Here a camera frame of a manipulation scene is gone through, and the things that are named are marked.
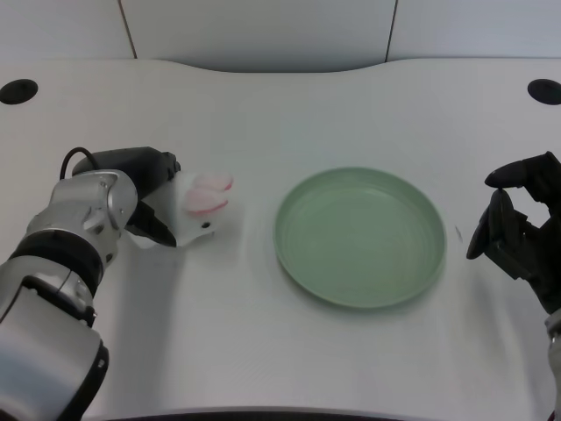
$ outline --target white wall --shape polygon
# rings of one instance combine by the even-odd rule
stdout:
[[[386,59],[395,0],[123,0],[139,58],[310,72]],[[388,59],[560,57],[561,0],[399,0]],[[0,0],[0,61],[132,58],[117,0]]]
[[[384,62],[395,0],[124,0],[123,7],[142,59],[324,72]]]
[[[389,60],[561,57],[561,0],[399,0]]]
[[[117,0],[0,0],[0,61],[131,58]]]

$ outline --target plate rim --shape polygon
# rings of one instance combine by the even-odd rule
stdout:
[[[279,218],[280,218],[280,215],[281,215],[281,210],[282,210],[285,202],[290,198],[290,196],[297,189],[299,189],[303,184],[309,182],[310,180],[312,180],[314,178],[317,178],[317,177],[327,175],[329,173],[338,172],[338,171],[345,171],[345,170],[362,170],[362,171],[365,170],[365,171],[368,171],[368,172],[379,173],[379,174],[382,174],[382,175],[387,176],[389,178],[394,178],[398,182],[402,182],[403,184],[408,185],[409,187],[414,189],[419,195],[421,195],[427,201],[427,203],[430,205],[430,207],[434,211],[435,215],[437,216],[437,221],[439,222],[439,226],[442,230],[443,252],[440,255],[440,260],[439,260],[435,270],[430,274],[430,276],[427,276],[426,281],[418,289],[414,289],[409,294],[407,294],[405,296],[402,296],[402,297],[399,297],[399,298],[396,298],[391,302],[387,302],[387,303],[384,303],[384,304],[359,305],[359,304],[339,302],[336,299],[333,299],[331,297],[327,297],[327,296],[324,296],[320,293],[317,293],[313,289],[309,288],[308,286],[304,285],[303,283],[301,283],[300,281],[298,281],[296,279],[296,277],[290,271],[289,265],[284,260],[283,254],[280,252],[280,246],[278,244],[279,240],[278,240],[277,232],[279,230]],[[447,235],[446,235],[446,225],[444,224],[444,220],[442,219],[442,216],[440,215],[440,212],[438,211],[438,208],[427,197],[427,195],[422,190],[418,189],[414,184],[412,184],[411,182],[408,182],[407,180],[402,179],[401,177],[399,177],[397,175],[394,175],[392,173],[389,173],[387,171],[383,171],[383,170],[380,170],[380,169],[377,169],[377,168],[369,168],[369,167],[336,167],[336,168],[330,168],[330,169],[326,169],[324,171],[320,171],[318,173],[314,173],[314,174],[306,177],[305,179],[303,179],[299,183],[297,183],[282,198],[282,200],[280,201],[280,205],[277,208],[277,211],[276,211],[275,216],[274,216],[274,224],[273,224],[273,243],[274,243],[274,251],[275,251],[277,260],[280,262],[280,265],[287,272],[287,274],[290,276],[292,281],[295,282],[296,284],[298,284],[298,286],[300,286],[302,289],[305,289],[306,291],[308,291],[313,296],[317,296],[318,298],[321,298],[321,299],[327,301],[328,303],[333,303],[333,304],[340,305],[340,306],[343,306],[343,307],[352,308],[352,309],[361,309],[361,310],[373,310],[373,309],[381,309],[381,308],[385,308],[385,307],[390,307],[390,306],[393,306],[393,305],[396,305],[396,304],[399,304],[399,303],[404,303],[404,302],[406,302],[410,299],[415,298],[416,296],[420,296],[423,293],[424,290],[426,290],[426,289],[430,288],[432,285],[436,284],[437,281],[442,277],[441,274],[444,271],[444,266],[445,266],[445,262],[446,262],[445,258],[446,258],[446,254],[447,254],[447,250],[448,250],[448,239],[447,239]]]

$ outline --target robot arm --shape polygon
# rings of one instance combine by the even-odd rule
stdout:
[[[80,419],[109,366],[91,328],[93,297],[123,229],[174,245],[139,192],[172,179],[180,169],[175,157],[127,149],[98,154],[96,167],[80,163],[56,184],[0,266],[0,419]]]
[[[497,189],[483,212],[467,258],[483,253],[513,279],[526,280],[543,308],[551,344],[550,367],[557,386],[557,419],[561,416],[561,163],[548,152],[493,171],[485,183]],[[544,203],[550,218],[537,228],[515,210],[508,193],[524,187]]]

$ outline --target table surface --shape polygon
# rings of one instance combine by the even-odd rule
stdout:
[[[529,286],[465,251],[493,169],[561,155],[561,107],[527,85],[559,60],[415,60],[335,74],[226,74],[164,61],[0,67],[0,258],[22,238],[74,146],[153,146],[187,171],[234,174],[227,222],[186,249],[124,239],[96,295],[110,370],[88,418],[220,408],[312,408],[472,421],[546,419],[546,317]],[[437,285],[387,310],[324,303],[284,275],[274,213],[304,177],[364,166],[412,182],[448,238]],[[542,223],[525,192],[515,205]]]

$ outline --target green plate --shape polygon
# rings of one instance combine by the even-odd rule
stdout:
[[[408,182],[339,168],[288,194],[274,245],[282,266],[312,294],[377,308],[408,300],[438,278],[446,237],[433,204]]]

